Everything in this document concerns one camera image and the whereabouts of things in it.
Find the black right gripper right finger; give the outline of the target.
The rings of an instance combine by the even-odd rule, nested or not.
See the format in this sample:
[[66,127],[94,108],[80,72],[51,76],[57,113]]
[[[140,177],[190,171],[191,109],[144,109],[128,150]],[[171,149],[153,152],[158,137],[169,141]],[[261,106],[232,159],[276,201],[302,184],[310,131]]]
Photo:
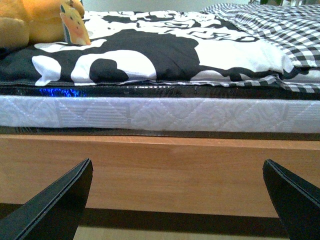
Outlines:
[[291,240],[320,238],[320,188],[267,159],[263,180],[273,207]]

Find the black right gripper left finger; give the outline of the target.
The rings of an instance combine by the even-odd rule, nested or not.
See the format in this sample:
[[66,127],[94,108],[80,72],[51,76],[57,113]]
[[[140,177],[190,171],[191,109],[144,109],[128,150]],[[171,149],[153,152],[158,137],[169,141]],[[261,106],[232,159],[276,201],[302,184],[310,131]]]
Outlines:
[[0,221],[2,240],[72,240],[93,178],[85,159]]

